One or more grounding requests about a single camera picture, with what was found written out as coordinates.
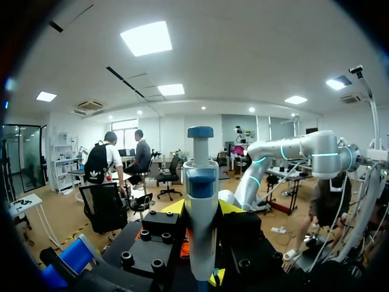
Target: ceiling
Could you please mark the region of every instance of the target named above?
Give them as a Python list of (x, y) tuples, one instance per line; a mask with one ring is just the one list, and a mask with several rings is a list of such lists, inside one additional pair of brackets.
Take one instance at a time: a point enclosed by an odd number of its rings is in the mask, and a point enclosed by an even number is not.
[[(251, 114), (248, 108), (254, 106), (253, 114), (312, 118), (350, 108), (340, 103), (342, 95), (364, 93), (348, 73), (359, 63), (377, 104), (389, 102), (380, 52), (332, 1), (84, 0), (63, 7), (53, 20), (63, 31), (47, 26), (31, 49), (10, 115), (70, 113), (82, 101), (97, 100), (105, 113), (88, 119), (105, 122), (109, 115), (114, 120), (137, 116), (139, 108), (144, 117)], [(134, 57), (120, 33), (156, 21), (166, 21), (173, 49)], [(148, 102), (108, 66), (137, 89), (182, 83), (185, 94)], [(325, 84), (340, 75), (354, 84), (340, 91)], [(40, 91), (57, 97), (50, 103), (37, 101)], [(157, 93), (155, 88), (140, 92)], [(308, 101), (284, 102), (294, 95)]]

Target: gray shirt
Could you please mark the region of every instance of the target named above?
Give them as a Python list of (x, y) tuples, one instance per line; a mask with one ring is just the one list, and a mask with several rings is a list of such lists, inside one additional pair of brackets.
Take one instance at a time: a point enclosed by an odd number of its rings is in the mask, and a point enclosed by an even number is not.
[(150, 146), (146, 143), (145, 140), (139, 141), (136, 146), (136, 160), (138, 160), (138, 168), (141, 172), (148, 171), (148, 165), (151, 160)]

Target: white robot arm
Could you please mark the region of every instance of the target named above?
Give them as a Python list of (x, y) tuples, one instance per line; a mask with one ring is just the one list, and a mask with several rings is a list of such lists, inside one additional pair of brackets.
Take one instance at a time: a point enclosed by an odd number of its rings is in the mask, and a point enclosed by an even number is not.
[(239, 206), (250, 210), (271, 158), (312, 159), (312, 175), (319, 179), (334, 178), (338, 172), (359, 167), (359, 148), (355, 144), (338, 147), (333, 131), (319, 131), (280, 141), (256, 142), (249, 146), (251, 166), (245, 171), (235, 192)]

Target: recessed light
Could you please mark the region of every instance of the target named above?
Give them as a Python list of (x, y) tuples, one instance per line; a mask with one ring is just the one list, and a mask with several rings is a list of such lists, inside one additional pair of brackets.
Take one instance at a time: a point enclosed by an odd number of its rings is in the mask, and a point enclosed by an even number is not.
[(326, 84), (335, 90), (341, 90), (342, 88), (346, 87), (346, 85), (343, 82), (333, 80), (333, 79), (327, 80)]
[(172, 50), (165, 21), (138, 26), (120, 36), (135, 57)]
[(294, 105), (298, 105), (300, 103), (306, 102), (307, 99), (301, 96), (292, 96), (285, 100), (287, 103), (293, 103)]
[(51, 102), (56, 96), (57, 96), (56, 94), (51, 94), (48, 92), (41, 91), (41, 93), (39, 93), (36, 99), (42, 100), (44, 102)]
[(160, 85), (158, 90), (163, 96), (178, 96), (185, 93), (182, 84)]

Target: air conditioning vent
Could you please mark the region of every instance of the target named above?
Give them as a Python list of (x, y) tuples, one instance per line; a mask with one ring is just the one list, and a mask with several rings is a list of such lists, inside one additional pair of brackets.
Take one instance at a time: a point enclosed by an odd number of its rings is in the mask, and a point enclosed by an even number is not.
[(99, 102), (88, 101), (88, 102), (81, 102), (77, 107), (79, 110), (82, 111), (98, 111), (103, 108), (103, 105)]
[(340, 98), (340, 101), (345, 103), (346, 105), (350, 105), (352, 103), (360, 102), (363, 99), (363, 96), (361, 93), (352, 93), (348, 94), (346, 96), (342, 96)]

